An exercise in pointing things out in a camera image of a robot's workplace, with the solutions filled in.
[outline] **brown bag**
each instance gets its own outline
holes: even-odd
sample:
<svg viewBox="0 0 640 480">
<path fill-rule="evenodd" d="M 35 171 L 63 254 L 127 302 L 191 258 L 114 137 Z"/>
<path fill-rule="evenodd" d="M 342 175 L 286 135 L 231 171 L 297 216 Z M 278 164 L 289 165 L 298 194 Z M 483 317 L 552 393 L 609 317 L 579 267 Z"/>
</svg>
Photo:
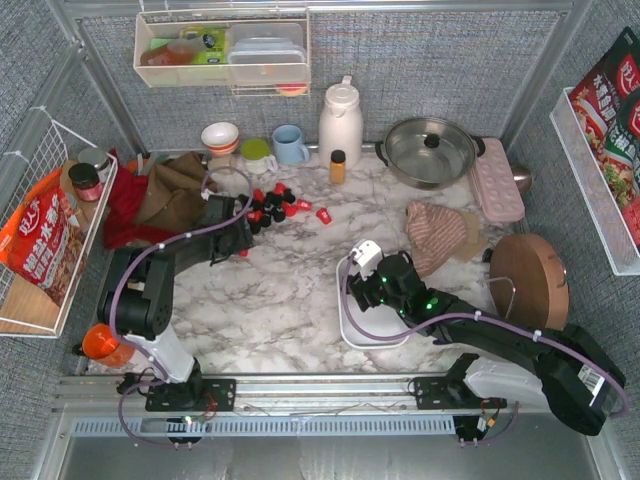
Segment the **brown bag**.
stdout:
<svg viewBox="0 0 640 480">
<path fill-rule="evenodd" d="M 164 164 L 155 164 L 149 172 L 145 199 L 133 223 L 175 233 L 196 228 L 206 207 L 200 195 L 205 173 L 200 156 L 194 152 Z M 211 191 L 217 191 L 213 181 L 209 181 L 208 187 Z"/>
</svg>

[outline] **white kettle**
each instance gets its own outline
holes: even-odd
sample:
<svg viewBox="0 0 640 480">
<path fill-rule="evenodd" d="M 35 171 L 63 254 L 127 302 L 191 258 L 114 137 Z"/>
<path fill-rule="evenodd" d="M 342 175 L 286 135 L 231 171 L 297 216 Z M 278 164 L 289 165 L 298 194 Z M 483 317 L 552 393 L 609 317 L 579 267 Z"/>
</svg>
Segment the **white kettle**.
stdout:
<svg viewBox="0 0 640 480">
<path fill-rule="evenodd" d="M 360 111 L 360 93 L 351 85 L 351 77 L 332 85 L 324 97 L 318 132 L 318 154 L 326 167 L 331 163 L 331 152 L 342 150 L 346 155 L 345 167 L 354 167 L 362 156 L 364 121 Z"/>
</svg>

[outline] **white cup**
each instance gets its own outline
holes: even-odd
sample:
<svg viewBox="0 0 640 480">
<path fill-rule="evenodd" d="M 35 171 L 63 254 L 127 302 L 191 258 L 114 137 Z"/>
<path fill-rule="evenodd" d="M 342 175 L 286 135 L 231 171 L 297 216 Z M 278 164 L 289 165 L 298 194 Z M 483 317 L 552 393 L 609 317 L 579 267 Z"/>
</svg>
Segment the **white cup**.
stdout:
<svg viewBox="0 0 640 480">
<path fill-rule="evenodd" d="M 267 155 L 266 157 L 259 158 L 257 160 L 248 160 L 242 157 L 244 162 L 244 168 L 251 173 L 261 175 L 266 172 L 277 172 L 278 162 L 273 155 Z"/>
</svg>

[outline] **pot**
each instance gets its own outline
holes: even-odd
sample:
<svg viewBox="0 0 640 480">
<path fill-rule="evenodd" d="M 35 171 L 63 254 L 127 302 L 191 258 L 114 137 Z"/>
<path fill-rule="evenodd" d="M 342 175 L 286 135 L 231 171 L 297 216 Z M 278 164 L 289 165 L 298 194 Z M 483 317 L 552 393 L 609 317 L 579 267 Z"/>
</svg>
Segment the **pot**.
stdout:
<svg viewBox="0 0 640 480">
<path fill-rule="evenodd" d="M 486 150 L 480 137 L 434 117 L 398 123 L 384 142 L 376 142 L 375 148 L 380 160 L 401 182 L 422 190 L 455 183 Z"/>
</svg>

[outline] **green package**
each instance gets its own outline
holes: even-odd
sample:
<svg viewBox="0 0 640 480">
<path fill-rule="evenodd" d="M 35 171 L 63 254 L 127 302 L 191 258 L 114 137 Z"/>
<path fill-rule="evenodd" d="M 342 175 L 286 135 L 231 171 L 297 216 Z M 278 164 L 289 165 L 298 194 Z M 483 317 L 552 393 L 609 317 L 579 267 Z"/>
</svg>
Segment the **green package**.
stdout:
<svg viewBox="0 0 640 480">
<path fill-rule="evenodd" d="M 192 26 L 180 31 L 180 38 L 195 38 L 209 34 L 213 37 L 214 45 L 199 54 L 191 61 L 191 65 L 212 65 L 227 63 L 227 29 L 224 27 Z"/>
</svg>

